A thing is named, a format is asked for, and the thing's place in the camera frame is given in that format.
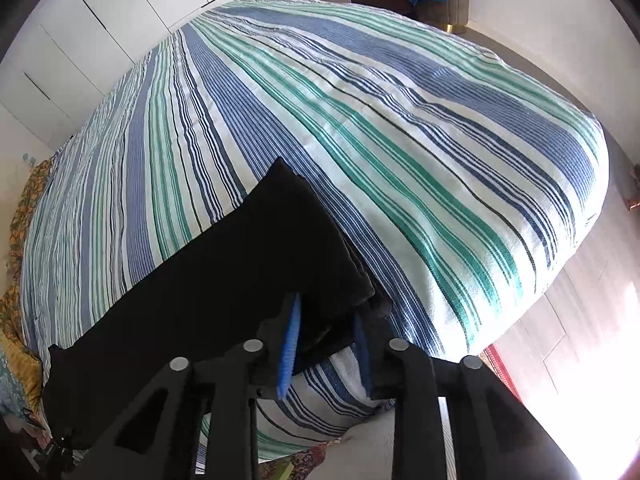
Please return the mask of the red patterned rug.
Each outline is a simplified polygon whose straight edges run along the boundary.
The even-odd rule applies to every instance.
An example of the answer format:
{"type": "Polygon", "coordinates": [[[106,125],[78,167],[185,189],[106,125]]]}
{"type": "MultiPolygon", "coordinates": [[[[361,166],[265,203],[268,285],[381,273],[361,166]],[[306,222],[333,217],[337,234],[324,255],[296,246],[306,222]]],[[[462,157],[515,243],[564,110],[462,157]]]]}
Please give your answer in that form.
{"type": "Polygon", "coordinates": [[[515,387],[510,373],[506,369],[497,348],[493,344],[490,344],[480,352],[480,359],[501,380],[503,385],[505,385],[518,400],[521,400],[518,389],[515,387]]]}

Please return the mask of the striped blue green bedsheet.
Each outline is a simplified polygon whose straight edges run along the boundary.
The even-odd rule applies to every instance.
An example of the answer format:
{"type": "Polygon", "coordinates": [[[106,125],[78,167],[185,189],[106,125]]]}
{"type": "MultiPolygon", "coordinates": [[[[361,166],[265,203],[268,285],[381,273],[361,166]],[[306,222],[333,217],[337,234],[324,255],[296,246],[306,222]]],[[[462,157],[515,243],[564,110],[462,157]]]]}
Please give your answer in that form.
{"type": "Polygon", "coordinates": [[[45,378],[282,159],[432,356],[483,350],[599,217],[596,118],[494,52],[372,6],[238,0],[182,26],[53,157],[22,266],[45,378]]]}

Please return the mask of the orange floral blanket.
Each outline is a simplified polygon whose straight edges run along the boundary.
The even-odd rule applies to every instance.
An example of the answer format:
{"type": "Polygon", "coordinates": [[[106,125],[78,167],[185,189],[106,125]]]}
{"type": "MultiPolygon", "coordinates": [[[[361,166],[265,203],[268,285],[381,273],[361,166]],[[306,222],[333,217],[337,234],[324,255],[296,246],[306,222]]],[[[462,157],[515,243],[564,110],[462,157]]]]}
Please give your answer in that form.
{"type": "Polygon", "coordinates": [[[42,362],[26,344],[20,304],[21,273],[29,226],[46,189],[53,159],[30,173],[17,202],[9,234],[8,288],[1,297],[1,409],[16,416],[37,414],[42,393],[42,362]]]}

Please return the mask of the black pants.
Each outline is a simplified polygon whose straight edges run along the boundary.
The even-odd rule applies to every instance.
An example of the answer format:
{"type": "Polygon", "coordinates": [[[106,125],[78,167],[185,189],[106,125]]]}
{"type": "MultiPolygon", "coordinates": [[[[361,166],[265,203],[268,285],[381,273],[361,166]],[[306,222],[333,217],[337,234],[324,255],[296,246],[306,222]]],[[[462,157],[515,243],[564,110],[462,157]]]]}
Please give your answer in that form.
{"type": "Polygon", "coordinates": [[[392,302],[309,183],[277,159],[244,202],[119,298],[72,346],[51,347],[43,406],[52,436],[91,448],[172,359],[221,356],[286,297],[302,309],[294,368],[347,347],[357,315],[392,302]]]}

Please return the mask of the white wardrobe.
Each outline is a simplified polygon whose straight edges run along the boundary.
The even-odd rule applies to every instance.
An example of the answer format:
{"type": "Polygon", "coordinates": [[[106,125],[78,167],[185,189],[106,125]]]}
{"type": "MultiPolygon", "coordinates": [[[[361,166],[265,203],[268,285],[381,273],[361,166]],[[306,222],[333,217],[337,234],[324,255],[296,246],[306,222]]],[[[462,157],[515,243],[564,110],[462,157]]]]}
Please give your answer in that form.
{"type": "Polygon", "coordinates": [[[198,14],[230,1],[39,0],[2,56],[2,119],[56,150],[134,64],[198,14]]]}

